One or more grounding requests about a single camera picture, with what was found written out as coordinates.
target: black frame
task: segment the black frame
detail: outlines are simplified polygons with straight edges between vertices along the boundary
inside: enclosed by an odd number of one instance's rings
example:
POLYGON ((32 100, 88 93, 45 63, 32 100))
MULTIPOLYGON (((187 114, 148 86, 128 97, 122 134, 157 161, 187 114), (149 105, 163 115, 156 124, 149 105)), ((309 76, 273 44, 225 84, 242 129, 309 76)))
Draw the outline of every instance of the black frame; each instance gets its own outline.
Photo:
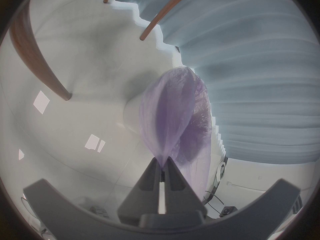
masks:
MULTIPOLYGON (((28 0, 0 0, 0 44, 22 6, 28 0)), ((293 0, 305 12, 319 40, 320 0, 293 0)), ((0 179, 0 236, 2 239, 34 240, 42 239, 24 220, 14 206, 0 179)), ((320 238, 320 182, 308 203, 290 223, 279 240, 320 238)))

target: white light patch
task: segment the white light patch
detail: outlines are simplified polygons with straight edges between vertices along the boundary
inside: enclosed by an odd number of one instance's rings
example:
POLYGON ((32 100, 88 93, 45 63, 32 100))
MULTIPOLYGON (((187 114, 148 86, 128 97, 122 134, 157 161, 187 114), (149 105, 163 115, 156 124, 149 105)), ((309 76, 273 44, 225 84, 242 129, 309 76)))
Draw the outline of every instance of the white light patch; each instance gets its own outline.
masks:
POLYGON ((91 134, 90 138, 87 141, 87 144, 84 147, 89 150, 95 150, 97 148, 98 142, 99 138, 91 134))
POLYGON ((41 114, 45 111, 48 103, 49 103, 48 97, 40 91, 38 96, 35 98, 33 105, 39 110, 41 114))
POLYGON ((24 153, 21 150, 19 150, 19 160, 21 160, 22 158, 24 158, 24 153))
POLYGON ((101 150, 102 150, 102 148, 103 148, 104 144, 106 144, 106 142, 105 142, 105 141, 103 141, 103 140, 101 140, 100 145, 99 145, 99 147, 98 147, 98 152, 99 152, 99 153, 101 152, 101 150))

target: crumpled plastic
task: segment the crumpled plastic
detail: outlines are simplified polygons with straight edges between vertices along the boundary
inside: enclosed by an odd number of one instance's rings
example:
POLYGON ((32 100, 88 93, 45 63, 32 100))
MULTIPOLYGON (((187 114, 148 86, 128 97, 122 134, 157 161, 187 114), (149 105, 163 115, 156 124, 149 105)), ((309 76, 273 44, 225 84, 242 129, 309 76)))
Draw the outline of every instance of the crumpled plastic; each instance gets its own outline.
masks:
POLYGON ((148 86, 139 108, 141 137, 161 167, 170 156, 200 200, 211 159, 211 107, 204 82, 188 67, 148 86))

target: purple plastic bag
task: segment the purple plastic bag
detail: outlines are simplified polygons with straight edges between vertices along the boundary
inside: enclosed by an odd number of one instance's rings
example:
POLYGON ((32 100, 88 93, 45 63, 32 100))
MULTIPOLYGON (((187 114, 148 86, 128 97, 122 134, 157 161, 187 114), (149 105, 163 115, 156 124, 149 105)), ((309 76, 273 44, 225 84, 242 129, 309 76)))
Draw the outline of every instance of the purple plastic bag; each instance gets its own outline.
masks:
POLYGON ((207 88, 188 67, 164 73, 144 92, 139 108, 142 139, 163 167, 172 157, 202 200, 211 158, 207 88))

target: translucent purple bag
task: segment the translucent purple bag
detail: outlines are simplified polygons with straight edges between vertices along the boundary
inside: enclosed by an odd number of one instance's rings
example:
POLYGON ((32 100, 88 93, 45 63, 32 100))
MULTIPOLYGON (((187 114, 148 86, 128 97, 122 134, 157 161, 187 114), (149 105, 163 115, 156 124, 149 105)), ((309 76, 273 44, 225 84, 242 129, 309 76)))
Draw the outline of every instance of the translucent purple bag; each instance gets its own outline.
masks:
POLYGON ((163 167, 170 156, 200 200, 211 158, 207 88, 188 67, 164 73, 144 92, 139 108, 142 139, 163 167))

